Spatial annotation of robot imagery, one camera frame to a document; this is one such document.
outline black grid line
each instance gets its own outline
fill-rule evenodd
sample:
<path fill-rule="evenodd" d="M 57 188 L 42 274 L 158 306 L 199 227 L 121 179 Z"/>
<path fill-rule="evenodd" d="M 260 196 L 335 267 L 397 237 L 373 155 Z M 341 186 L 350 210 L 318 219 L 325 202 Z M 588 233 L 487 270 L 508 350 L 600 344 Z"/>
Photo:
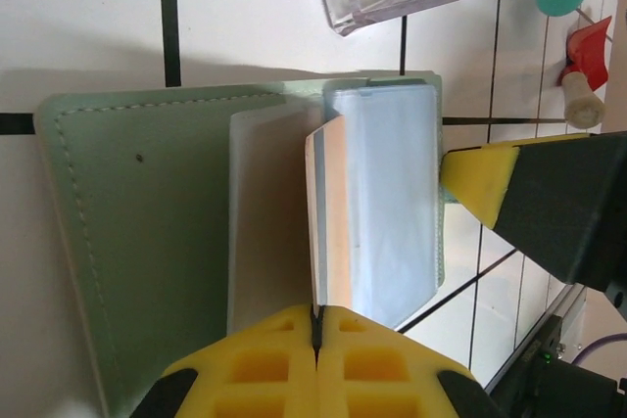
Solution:
<path fill-rule="evenodd" d="M 161 0 L 166 87 L 179 87 L 180 45 L 178 38 L 178 0 Z"/>
<path fill-rule="evenodd" d="M 585 20 L 586 22 L 588 22 L 589 24 L 592 24 L 592 23 L 594 23 L 594 22 L 595 22 L 594 20 L 592 20 L 592 19 L 590 18 L 590 16 L 589 16 L 587 13 L 585 13 L 583 10 L 581 10 L 581 7 L 577 7 L 577 8 L 575 9 L 575 12 L 577 12 L 577 13 L 579 14 L 579 19 L 578 19 L 578 21 L 581 21 L 581 19 L 584 19 L 584 20 Z"/>
<path fill-rule="evenodd" d="M 27 136 L 34 133 L 32 113 L 0 113 L 0 136 Z"/>
<path fill-rule="evenodd" d="M 499 259 L 497 259 L 494 263 L 492 263 L 486 269 L 481 271 L 479 274 L 477 274 L 477 275 L 473 276 L 472 278 L 470 278 L 468 281 L 463 283 L 461 286 L 459 286 L 457 289 L 455 289 L 450 294 L 445 296 L 443 299 L 441 299 L 440 301 L 434 303 L 429 308 L 427 308 L 424 312 L 420 313 L 415 318 L 410 320 L 406 325 L 403 325 L 401 328 L 399 328 L 399 333 L 407 333 L 409 330 L 411 330 L 417 324 L 419 324 L 420 322 L 424 321 L 425 319 L 427 319 L 428 317 L 433 315 L 435 312 L 437 312 L 444 305 L 446 305 L 447 303 L 449 303 L 450 301 L 455 299 L 457 296 L 459 296 L 461 293 L 463 293 L 466 289 L 468 289 L 473 284 L 477 285 L 476 288 L 478 289 L 478 287 L 479 287 L 478 286 L 478 282 L 479 282 L 479 280 L 481 278 L 483 278 L 484 276 L 487 276 L 492 271 L 497 269 L 506 260 L 508 260 L 512 255 L 516 254 L 517 252 L 518 252 L 517 249 L 513 249 L 513 250 L 509 251 L 508 253 L 506 253 L 505 255 L 501 256 Z"/>
<path fill-rule="evenodd" d="M 547 283 L 547 297 L 545 298 L 545 310 L 549 308 L 549 292 L 551 291 L 551 274 L 549 275 L 549 282 Z"/>
<path fill-rule="evenodd" d="M 536 137 L 538 137 L 538 124 L 540 123 L 540 109 L 542 108 L 542 91 L 545 86 L 545 66 L 547 64 L 547 41 L 549 39 L 549 22 L 551 21 L 551 17 L 547 16 L 547 21 L 545 23 L 545 42 L 542 46 L 542 69 L 540 73 L 540 92 L 538 93 L 538 112 L 536 113 L 536 119 L 538 123 L 536 123 Z"/>
<path fill-rule="evenodd" d="M 520 320 L 520 302 L 522 301 L 522 282 L 525 277 L 525 260 L 527 257 L 522 257 L 522 263 L 520 263 L 520 284 L 518 286 L 518 305 L 516 306 L 516 321 L 513 324 L 513 349 L 516 349 L 516 339 L 518 337 L 518 320 Z"/>
<path fill-rule="evenodd" d="M 399 75 L 405 75 L 408 55 L 408 16 L 401 19 L 401 63 L 399 64 Z"/>
<path fill-rule="evenodd" d="M 488 117 L 492 118 L 492 112 L 494 109 L 494 90 L 495 90 L 495 78 L 497 74 L 497 54 L 499 52 L 499 23 L 501 22 L 501 0 L 497 0 L 497 14 L 495 18 L 495 28 L 494 28 L 494 48 L 492 52 L 492 77 L 490 84 L 490 108 L 488 112 Z M 492 124 L 488 124 L 488 134 L 486 136 L 486 142 L 490 142 L 490 136 L 492 133 Z M 479 271 L 481 270 L 481 249 L 483 244 L 483 224 L 479 226 L 479 250 L 477 252 L 477 268 L 476 274 L 479 275 Z M 472 322 L 470 325 L 470 353 L 468 354 L 468 369 L 472 366 L 472 350 L 474 346 L 474 330 L 477 321 L 477 303 L 479 301 L 479 283 L 477 282 L 477 286 L 474 290 L 474 302 L 472 305 Z"/>
<path fill-rule="evenodd" d="M 444 126 L 475 126 L 475 125 L 495 125 L 495 124 L 562 124 L 566 122 L 559 117 L 461 117 L 444 116 L 442 124 Z"/>

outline black line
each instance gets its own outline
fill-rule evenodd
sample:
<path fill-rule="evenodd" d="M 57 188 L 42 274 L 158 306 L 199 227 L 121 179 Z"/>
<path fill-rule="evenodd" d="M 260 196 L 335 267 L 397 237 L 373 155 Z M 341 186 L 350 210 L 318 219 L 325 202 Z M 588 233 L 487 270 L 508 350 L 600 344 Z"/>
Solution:
<path fill-rule="evenodd" d="M 477 268 L 476 273 L 479 275 L 481 270 L 481 246 L 483 244 L 483 224 L 479 227 L 479 251 L 477 252 Z M 472 321 L 470 322 L 470 347 L 468 348 L 468 369 L 472 366 L 472 350 L 474 346 L 474 331 L 477 323 L 477 303 L 479 302 L 479 281 L 474 288 L 474 299 L 472 301 Z"/>
<path fill-rule="evenodd" d="M 522 258 L 522 263 L 520 267 L 520 285 L 518 286 L 518 307 L 516 308 L 516 322 L 514 323 L 513 328 L 513 348 L 516 349 L 516 339 L 518 338 L 518 320 L 520 319 L 520 300 L 522 299 L 522 282 L 525 278 L 525 261 L 527 257 L 524 256 Z"/>
<path fill-rule="evenodd" d="M 481 273 L 479 273 L 476 276 L 473 276 L 472 279 L 469 279 L 468 281 L 466 281 L 465 283 L 463 283 L 461 286 L 459 286 L 457 289 L 455 289 L 453 292 L 451 292 L 450 294 L 448 294 L 445 298 L 443 298 L 442 300 L 440 300 L 439 302 L 434 303 L 433 305 L 431 305 L 428 309 L 426 309 L 424 312 L 422 312 L 420 315 L 418 315 L 417 317 L 415 317 L 414 319 L 412 319 L 410 322 L 408 322 L 406 325 L 403 325 L 400 329 L 399 329 L 399 333 L 406 333 L 409 330 L 411 330 L 413 327 L 415 327 L 418 323 L 420 323 L 421 321 L 423 321 L 424 319 L 426 319 L 427 317 L 431 316 L 433 313 L 435 313 L 436 311 L 438 311 L 441 307 L 443 307 L 445 304 L 449 303 L 450 301 L 452 301 L 454 298 L 456 298 L 457 296 L 459 296 L 462 292 L 464 292 L 466 289 L 468 289 L 470 286 L 472 286 L 474 283 L 478 282 L 481 278 L 483 278 L 484 276 L 486 276 L 487 274 L 489 274 L 490 272 L 494 271 L 496 268 L 498 268 L 501 264 L 504 263 L 504 261 L 506 261 L 508 258 L 510 258 L 512 255 L 514 255 L 516 252 L 518 252 L 517 249 L 513 249 L 510 252 L 508 252 L 507 254 L 503 255 L 502 257 L 500 257 L 499 259 L 497 259 L 494 263 L 492 263 L 490 266 L 488 266 L 486 269 L 484 269 Z"/>
<path fill-rule="evenodd" d="M 489 117 L 492 117 L 492 111 L 494 109 L 494 82 L 497 75 L 497 53 L 499 52 L 499 18 L 501 17 L 501 0 L 497 0 L 497 20 L 494 28 L 494 49 L 492 52 L 492 84 L 490 85 L 490 112 Z M 488 125 L 488 142 L 490 142 L 490 134 L 492 132 L 492 126 Z"/>
<path fill-rule="evenodd" d="M 312 322 L 312 347 L 313 355 L 315 356 L 315 368 L 317 369 L 317 361 L 320 356 L 320 350 L 322 349 L 322 321 L 324 320 L 324 305 L 321 305 L 315 316 L 314 306 L 310 311 L 310 320 Z"/>
<path fill-rule="evenodd" d="M 545 44 L 542 47 L 542 68 L 540 69 L 540 92 L 538 92 L 538 112 L 536 113 L 536 137 L 538 137 L 538 124 L 540 123 L 540 109 L 542 107 L 542 89 L 545 86 L 545 65 L 547 63 L 547 40 L 549 38 L 549 16 L 547 16 L 547 22 L 545 24 Z"/>
<path fill-rule="evenodd" d="M 494 49 L 492 52 L 492 83 L 490 84 L 490 112 L 488 113 L 488 117 L 492 118 L 492 113 L 494 111 L 494 89 L 495 89 L 495 79 L 497 76 L 497 54 L 499 52 L 499 23 L 501 21 L 501 0 L 497 0 L 497 19 L 494 27 Z M 490 142 L 490 138 L 492 135 L 492 123 L 488 124 L 488 135 L 487 142 Z M 483 244 L 483 224 L 479 228 L 479 252 L 477 254 L 477 273 L 481 269 L 481 250 Z M 468 369 L 472 366 L 472 350 L 474 349 L 474 331 L 476 327 L 477 321 L 477 302 L 479 300 L 479 283 L 477 282 L 477 287 L 474 292 L 474 303 L 472 305 L 472 324 L 470 327 L 470 349 L 469 349 L 469 358 L 468 358 Z"/>
<path fill-rule="evenodd" d="M 407 15 L 405 15 L 401 19 L 401 63 L 399 66 L 399 75 L 405 75 L 407 53 L 408 53 L 408 17 Z"/>
<path fill-rule="evenodd" d="M 164 39 L 166 87 L 179 87 L 181 80 L 177 0 L 161 0 L 161 23 Z"/>
<path fill-rule="evenodd" d="M 551 274 L 549 274 L 549 282 L 547 283 L 547 298 L 545 299 L 545 310 L 549 308 L 549 291 L 551 290 Z"/>
<path fill-rule="evenodd" d="M 0 113 L 0 136 L 28 136 L 34 133 L 32 113 Z"/>
<path fill-rule="evenodd" d="M 479 124 L 562 124 L 562 118 L 553 117 L 455 117 L 445 116 L 442 124 L 445 126 L 471 126 Z"/>
<path fill-rule="evenodd" d="M 595 22 L 594 20 L 592 20 L 592 19 L 590 18 L 590 16 L 589 16 L 587 13 L 585 13 L 583 10 L 581 10 L 581 8 L 580 8 L 580 7 L 577 7 L 577 8 L 575 9 L 575 12 L 577 12 L 577 13 L 579 14 L 579 17 L 583 18 L 583 19 L 584 19 L 586 22 L 588 22 L 589 24 L 592 24 L 592 23 L 594 23 L 594 22 Z"/>

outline white surface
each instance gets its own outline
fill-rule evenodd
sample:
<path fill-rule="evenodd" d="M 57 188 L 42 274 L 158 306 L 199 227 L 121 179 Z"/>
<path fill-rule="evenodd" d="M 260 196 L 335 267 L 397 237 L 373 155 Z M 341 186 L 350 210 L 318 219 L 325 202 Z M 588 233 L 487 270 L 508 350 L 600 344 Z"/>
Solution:
<path fill-rule="evenodd" d="M 462 0 L 408 17 L 407 70 L 442 76 L 443 116 L 488 115 L 496 20 L 497 0 Z"/>
<path fill-rule="evenodd" d="M 627 70 L 627 0 L 618 0 L 616 21 L 614 28 L 614 44 L 612 47 L 611 62 L 609 64 L 609 83 L 605 94 L 606 116 L 603 131 L 612 132 L 627 127 L 627 113 L 625 96 L 627 96 L 627 81 L 624 71 Z"/>
<path fill-rule="evenodd" d="M 514 254 L 479 281 L 470 371 L 483 386 L 514 349 L 522 259 Z"/>
<path fill-rule="evenodd" d="M 178 5 L 185 86 L 295 79 L 313 72 L 398 73 L 400 20 L 342 38 L 327 25 L 320 0 L 179 0 Z"/>
<path fill-rule="evenodd" d="M 294 303 L 311 302 L 306 160 L 300 146 L 323 123 L 319 94 L 231 117 L 229 335 Z"/>
<path fill-rule="evenodd" d="M 0 416 L 94 416 L 95 382 L 35 138 L 0 136 L 0 162 Z"/>
<path fill-rule="evenodd" d="M 53 93 L 163 86 L 160 0 L 1 0 L 0 112 Z"/>
<path fill-rule="evenodd" d="M 585 0 L 584 10 L 598 20 L 616 1 Z M 184 85 L 398 72 L 400 20 L 341 38 L 327 26 L 320 0 L 178 2 Z M 499 19 L 497 10 L 498 0 L 464 0 L 410 16 L 407 70 L 442 75 L 445 116 L 488 116 L 492 99 L 494 116 L 533 117 L 538 100 L 541 117 L 561 117 L 555 82 L 578 16 L 549 19 L 545 51 L 546 19 L 529 0 L 501 0 Z M 0 14 L 0 112 L 30 112 L 55 92 L 163 86 L 160 0 L 2 0 Z M 617 18 L 624 26 L 623 14 Z M 564 130 L 541 125 L 538 135 Z M 504 138 L 528 132 L 509 129 Z M 445 146 L 476 145 L 486 133 L 486 126 L 445 129 Z M 34 138 L 1 136 L 0 159 L 0 416 L 93 416 L 93 379 Z M 447 209 L 445 223 L 449 277 L 439 299 L 476 274 L 479 250 L 479 227 L 467 212 Z M 507 249 L 484 230 L 480 267 Z M 550 301 L 560 288 L 552 280 L 548 291 L 543 283 L 536 289 L 544 276 L 532 266 L 526 260 L 523 270 L 522 256 L 514 256 L 480 281 L 476 314 L 470 287 L 410 335 L 466 364 L 472 353 L 472 369 L 486 383 L 541 298 Z"/>

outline white tile floor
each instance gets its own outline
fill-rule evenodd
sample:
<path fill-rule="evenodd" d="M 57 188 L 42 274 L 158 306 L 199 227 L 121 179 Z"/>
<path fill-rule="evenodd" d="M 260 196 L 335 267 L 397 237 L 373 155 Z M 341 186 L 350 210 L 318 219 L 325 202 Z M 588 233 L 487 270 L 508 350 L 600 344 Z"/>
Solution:
<path fill-rule="evenodd" d="M 616 2 L 585 0 L 582 9 L 596 21 Z M 400 20 L 341 38 L 320 0 L 178 7 L 186 86 L 399 70 Z M 0 114 L 30 113 L 53 93 L 164 85 L 160 0 L 2 0 L 0 14 Z M 560 118 L 556 79 L 578 23 L 576 13 L 547 19 L 530 0 L 463 0 L 409 16 L 407 70 L 443 76 L 444 116 Z M 446 128 L 445 148 L 566 130 L 487 122 Z M 0 351 L 12 358 L 3 362 L 0 416 L 100 416 L 35 138 L 0 136 L 0 162 Z M 445 219 L 448 277 L 419 314 L 452 299 L 409 335 L 486 384 L 562 285 L 514 254 L 459 292 L 510 246 L 462 207 L 448 206 Z"/>

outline stitching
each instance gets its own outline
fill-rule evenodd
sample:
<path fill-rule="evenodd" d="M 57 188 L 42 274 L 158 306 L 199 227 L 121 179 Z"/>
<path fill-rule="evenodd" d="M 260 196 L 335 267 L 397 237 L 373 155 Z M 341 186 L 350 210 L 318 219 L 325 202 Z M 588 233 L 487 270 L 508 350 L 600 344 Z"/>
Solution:
<path fill-rule="evenodd" d="M 292 93 L 315 93 L 319 95 L 319 90 L 294 90 Z M 91 243 L 91 237 L 89 234 L 89 227 L 87 225 L 87 218 L 85 217 L 84 212 L 84 202 L 81 197 L 80 188 L 78 186 L 78 181 L 76 179 L 76 174 L 74 171 L 74 165 L 72 163 L 72 158 L 70 156 L 70 149 L 68 147 L 68 142 L 66 140 L 66 135 L 63 131 L 63 127 L 61 126 L 61 119 L 64 116 L 70 116 L 77 113 L 104 113 L 104 112 L 119 112 L 124 110 L 136 110 L 136 109 L 144 109 L 144 108 L 159 108 L 173 105 L 190 105 L 190 104 L 200 104 L 200 103 L 212 103 L 212 102 L 227 102 L 238 99 L 250 99 L 250 98 L 263 98 L 263 97 L 277 97 L 282 96 L 281 93 L 260 93 L 255 95 L 241 95 L 237 97 L 223 97 L 223 98 L 212 98 L 208 100 L 188 100 L 185 102 L 162 102 L 162 103 L 147 103 L 147 104 L 133 104 L 133 105 L 125 105 L 118 107 L 106 107 L 106 108 L 80 108 L 76 110 L 69 110 L 65 112 L 60 112 L 54 118 L 55 127 L 59 134 L 59 140 L 61 142 L 61 146 L 63 147 L 65 156 L 66 156 L 66 164 L 68 167 L 68 172 L 70 175 L 70 181 L 72 183 L 74 201 L 76 203 L 76 208 L 78 210 L 78 218 L 80 219 L 80 225 L 82 226 L 82 236 L 85 241 L 85 246 L 87 247 L 88 258 L 89 258 L 89 267 L 91 270 L 91 275 L 94 279 L 94 283 L 96 286 L 96 296 L 98 298 L 98 303 L 102 308 L 104 319 L 105 319 L 105 328 L 107 330 L 107 336 L 109 343 L 111 345 L 111 350 L 113 354 L 113 363 L 114 369 L 116 371 L 116 375 L 118 376 L 118 381 L 120 387 L 122 389 L 122 393 L 125 394 L 125 386 L 121 375 L 120 363 L 118 361 L 118 351 L 116 349 L 116 345 L 114 343 L 114 337 L 111 327 L 111 320 L 109 318 L 109 313 L 107 311 L 105 305 L 105 298 L 103 295 L 103 289 L 100 283 L 100 275 L 98 274 L 98 267 L 96 263 L 96 256 L 93 251 L 93 245 Z"/>

